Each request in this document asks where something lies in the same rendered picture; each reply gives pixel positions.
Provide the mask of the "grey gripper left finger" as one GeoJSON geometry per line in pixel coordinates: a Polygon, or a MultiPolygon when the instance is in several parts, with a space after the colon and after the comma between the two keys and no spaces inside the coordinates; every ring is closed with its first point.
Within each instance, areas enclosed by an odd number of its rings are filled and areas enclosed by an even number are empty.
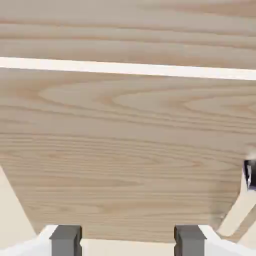
{"type": "Polygon", "coordinates": [[[46,225],[33,239],[0,250],[0,256],[82,256],[82,227],[46,225]]]}

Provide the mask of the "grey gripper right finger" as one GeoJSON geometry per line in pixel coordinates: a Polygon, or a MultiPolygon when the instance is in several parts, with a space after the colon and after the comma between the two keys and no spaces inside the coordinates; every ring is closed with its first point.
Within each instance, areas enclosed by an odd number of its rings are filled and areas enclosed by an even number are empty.
{"type": "Polygon", "coordinates": [[[175,225],[174,239],[174,256],[256,256],[256,249],[220,238],[209,225],[175,225]]]}

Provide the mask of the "light wood cabinet door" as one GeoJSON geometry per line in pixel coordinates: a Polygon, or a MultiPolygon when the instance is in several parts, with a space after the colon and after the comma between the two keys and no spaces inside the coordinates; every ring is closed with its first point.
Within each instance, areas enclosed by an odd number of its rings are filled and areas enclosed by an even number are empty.
{"type": "Polygon", "coordinates": [[[0,57],[256,69],[256,0],[0,0],[0,57]]]}
{"type": "Polygon", "coordinates": [[[0,166],[35,231],[218,228],[256,149],[256,81],[0,69],[0,166]]]}

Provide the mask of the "light wood cabinet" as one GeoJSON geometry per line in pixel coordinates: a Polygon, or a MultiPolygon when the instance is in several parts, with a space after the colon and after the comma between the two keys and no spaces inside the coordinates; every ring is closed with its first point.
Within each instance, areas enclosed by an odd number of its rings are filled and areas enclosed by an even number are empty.
{"type": "MultiPolygon", "coordinates": [[[[256,81],[256,69],[8,56],[0,56],[0,69],[256,81]]],[[[256,149],[250,150],[245,157],[252,155],[254,152],[256,152],[256,149]]],[[[0,166],[1,175],[7,177],[2,166],[0,166]]],[[[39,231],[35,231],[33,228],[8,177],[7,181],[11,188],[3,196],[3,201],[0,203],[0,213],[5,215],[10,227],[15,230],[22,229],[22,233],[15,236],[17,240],[32,238],[39,231]]],[[[256,219],[256,206],[250,201],[246,201],[242,213],[243,217],[238,222],[226,221],[225,214],[221,223],[215,229],[223,236],[229,236],[233,240],[239,239],[256,219]]]]}

